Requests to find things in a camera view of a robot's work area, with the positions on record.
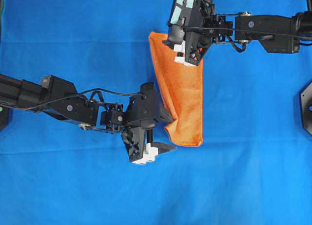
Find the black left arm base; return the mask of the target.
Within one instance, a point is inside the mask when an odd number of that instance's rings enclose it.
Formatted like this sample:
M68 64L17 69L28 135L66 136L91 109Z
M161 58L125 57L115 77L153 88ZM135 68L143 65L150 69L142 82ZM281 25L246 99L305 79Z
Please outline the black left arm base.
M0 106L0 131L2 131L4 128L6 128L10 122L10 112L11 109Z

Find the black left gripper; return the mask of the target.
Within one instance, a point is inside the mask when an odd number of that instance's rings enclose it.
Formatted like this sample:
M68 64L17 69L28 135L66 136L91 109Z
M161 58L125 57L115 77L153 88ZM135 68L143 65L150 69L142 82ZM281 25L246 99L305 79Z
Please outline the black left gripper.
M155 90L153 82L142 84L139 93L129 98L129 105L124 114L125 121L121 138L129 162L143 165L154 161L157 154L176 150L176 146L160 142L145 142L146 133L157 123L169 124L174 121L164 106L160 105L160 95Z

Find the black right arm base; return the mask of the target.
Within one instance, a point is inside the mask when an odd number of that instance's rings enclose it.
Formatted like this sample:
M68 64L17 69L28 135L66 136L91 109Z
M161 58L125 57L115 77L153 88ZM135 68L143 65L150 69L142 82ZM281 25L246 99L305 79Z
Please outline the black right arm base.
M312 83L304 87L300 93L301 120L303 128L312 134Z

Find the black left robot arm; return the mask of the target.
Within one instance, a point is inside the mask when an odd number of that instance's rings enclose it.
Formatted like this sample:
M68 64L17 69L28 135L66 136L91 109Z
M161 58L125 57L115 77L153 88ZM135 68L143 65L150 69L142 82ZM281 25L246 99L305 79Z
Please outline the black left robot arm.
M43 112L83 130L120 133L133 164L153 162L156 156L176 149L154 141L157 124L173 121L154 83L144 83L138 93L127 94L126 110L121 104L105 102L103 92L104 89L95 88L78 93L72 82L53 75L43 77L40 84L1 75L0 128L8 125L10 109Z

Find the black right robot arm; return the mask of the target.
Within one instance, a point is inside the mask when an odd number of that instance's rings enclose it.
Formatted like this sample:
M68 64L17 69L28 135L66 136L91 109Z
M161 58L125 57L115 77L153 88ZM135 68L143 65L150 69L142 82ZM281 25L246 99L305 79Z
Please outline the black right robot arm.
M239 12L234 21L217 14L213 0L173 0L168 33L151 32L152 61L164 101L173 117L165 127L178 146L203 142L203 58L216 44L237 52L258 41L268 53L295 54L312 41L312 12L293 17Z

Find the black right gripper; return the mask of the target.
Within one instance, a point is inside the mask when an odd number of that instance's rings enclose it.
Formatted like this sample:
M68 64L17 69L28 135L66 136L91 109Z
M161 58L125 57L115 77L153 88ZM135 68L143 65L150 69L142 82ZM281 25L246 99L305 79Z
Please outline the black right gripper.
M212 44L205 21L215 14L213 0L174 0L167 22L168 36L162 43L177 52L175 62L198 66Z

